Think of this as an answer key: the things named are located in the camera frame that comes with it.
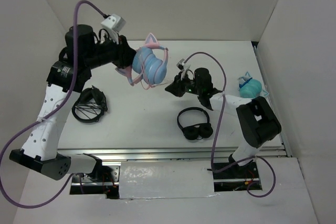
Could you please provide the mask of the pink blue cat-ear headphones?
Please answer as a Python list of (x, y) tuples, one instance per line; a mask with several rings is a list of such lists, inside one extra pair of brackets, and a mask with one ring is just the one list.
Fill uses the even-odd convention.
[[(163, 60), (157, 58), (153, 52), (154, 49), (164, 51)], [(125, 76), (131, 86), (134, 86), (142, 80), (148, 84), (149, 89), (154, 85), (162, 83), (167, 73), (168, 49), (163, 47), (157, 38), (149, 33), (144, 45), (140, 47), (133, 58), (132, 64), (125, 68), (115, 68), (116, 72)]]

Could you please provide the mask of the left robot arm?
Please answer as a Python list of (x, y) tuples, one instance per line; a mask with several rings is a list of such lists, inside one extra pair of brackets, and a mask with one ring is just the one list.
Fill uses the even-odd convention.
[(101, 161), (92, 155), (69, 157), (58, 153), (58, 143), (67, 117), (82, 94), (91, 71), (112, 63), (128, 69), (136, 51), (125, 36), (120, 34), (122, 25), (102, 25), (98, 33), (89, 25), (70, 27), (65, 34), (65, 47), (52, 65), (47, 77), (46, 93), (36, 122), (27, 141), (20, 149), (12, 150), (9, 158), (26, 168), (53, 180), (80, 171), (95, 182), (103, 175)]

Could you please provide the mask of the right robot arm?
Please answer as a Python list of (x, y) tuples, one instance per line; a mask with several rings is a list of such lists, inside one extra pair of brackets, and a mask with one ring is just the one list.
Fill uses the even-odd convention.
[(282, 128), (279, 120), (264, 97), (241, 98), (225, 94), (214, 87), (212, 77), (206, 68), (194, 71), (189, 78), (186, 71), (180, 71), (165, 91), (176, 97), (185, 93), (197, 96), (200, 104), (211, 110), (219, 111), (211, 159), (214, 159), (216, 140), (224, 112), (231, 111), (239, 120), (244, 140), (229, 157), (229, 173), (233, 177), (241, 177), (247, 171), (247, 164), (257, 157), (261, 147), (280, 134)]

